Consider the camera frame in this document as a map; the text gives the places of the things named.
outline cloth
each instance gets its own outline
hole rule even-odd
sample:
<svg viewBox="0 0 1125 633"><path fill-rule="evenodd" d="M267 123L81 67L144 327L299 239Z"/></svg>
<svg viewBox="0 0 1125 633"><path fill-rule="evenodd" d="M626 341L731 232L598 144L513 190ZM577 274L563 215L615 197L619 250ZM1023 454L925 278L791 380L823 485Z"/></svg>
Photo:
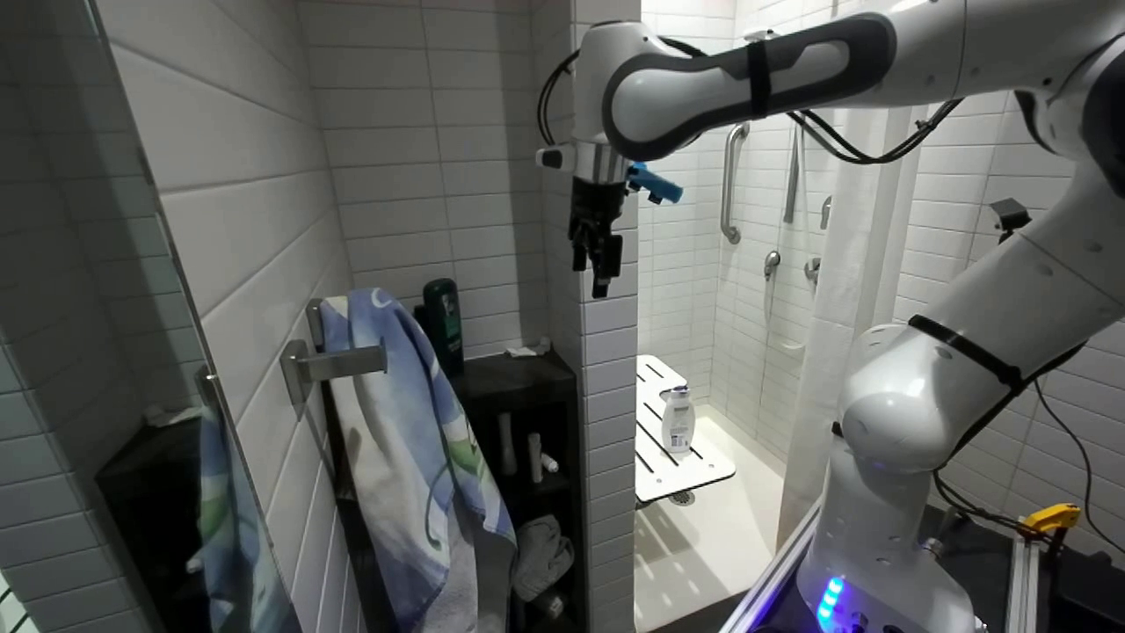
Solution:
<svg viewBox="0 0 1125 633"><path fill-rule="evenodd" d="M299 633L246 468L218 415L200 422L200 552L186 563L204 577L211 633Z"/></svg>
<svg viewBox="0 0 1125 633"><path fill-rule="evenodd" d="M425 331L394 295L373 288L323 299L320 324L330 355L373 345L387 352L387 373L330 380L330 390L397 626L432 629L425 612L457 591L471 594L471 626L478 605L464 584L475 584L475 573L450 577L454 545L464 545L454 499L478 531L513 542L513 524L464 408Z"/></svg>

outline hanging towel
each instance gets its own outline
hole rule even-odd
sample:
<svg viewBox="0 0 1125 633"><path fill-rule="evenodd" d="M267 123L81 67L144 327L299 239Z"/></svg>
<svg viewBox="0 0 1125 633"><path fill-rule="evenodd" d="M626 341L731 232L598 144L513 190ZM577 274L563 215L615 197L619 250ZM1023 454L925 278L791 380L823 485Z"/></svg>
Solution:
<svg viewBox="0 0 1125 633"><path fill-rule="evenodd" d="M475 622L478 591L464 587L475 573L450 573L468 542L457 510L506 542L513 524L429 338L380 288L323 299L320 324L330 355L373 345L387 352L387 373L330 380L330 390L397 626L432 626L425 612L439 594L464 594L471 605L461 622Z"/></svg>
<svg viewBox="0 0 1125 633"><path fill-rule="evenodd" d="M214 411L197 426L204 545L186 570L204 577L211 633L299 633L246 468L232 464L229 429Z"/></svg>

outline bottle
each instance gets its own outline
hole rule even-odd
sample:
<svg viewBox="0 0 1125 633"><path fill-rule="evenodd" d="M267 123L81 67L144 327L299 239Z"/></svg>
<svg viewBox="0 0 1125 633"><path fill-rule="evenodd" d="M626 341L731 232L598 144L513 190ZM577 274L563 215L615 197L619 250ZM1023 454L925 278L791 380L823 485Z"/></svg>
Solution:
<svg viewBox="0 0 1125 633"><path fill-rule="evenodd" d="M675 387L664 394L664 450L668 454L689 454L696 436L696 408L689 397L689 387Z"/></svg>

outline blue towel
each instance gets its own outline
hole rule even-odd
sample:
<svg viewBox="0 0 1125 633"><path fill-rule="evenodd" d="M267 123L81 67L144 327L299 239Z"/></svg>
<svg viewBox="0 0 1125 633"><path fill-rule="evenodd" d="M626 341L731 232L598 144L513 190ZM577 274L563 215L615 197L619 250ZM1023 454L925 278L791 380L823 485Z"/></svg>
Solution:
<svg viewBox="0 0 1125 633"><path fill-rule="evenodd" d="M197 426L204 545L186 570L204 573L211 633L299 633L278 563L264 549L267 531L246 468L232 464L229 429L211 411Z"/></svg>
<svg viewBox="0 0 1125 633"><path fill-rule="evenodd" d="M376 288L327 299L320 320L327 352L387 348L387 373L330 387L390 608L401 629L418 629L429 605L450 594L457 510L506 542L513 524L464 408L408 309Z"/></svg>

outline robotic arm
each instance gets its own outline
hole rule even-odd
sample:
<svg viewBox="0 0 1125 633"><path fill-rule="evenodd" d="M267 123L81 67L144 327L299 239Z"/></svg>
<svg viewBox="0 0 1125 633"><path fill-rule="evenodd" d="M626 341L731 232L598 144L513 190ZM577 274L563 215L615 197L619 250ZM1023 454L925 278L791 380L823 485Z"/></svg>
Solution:
<svg viewBox="0 0 1125 633"><path fill-rule="evenodd" d="M601 236L622 197L587 193L622 193L622 158L661 158L710 127L812 106L1016 91L1034 137L1076 165L1048 218L907 327L861 341L823 520L798 573L823 629L977 629L967 591L932 559L918 524L932 475L1034 376L1125 317L1121 35L1121 0L900 0L721 56L682 53L640 25L598 25L584 39L573 225L591 222Z"/></svg>

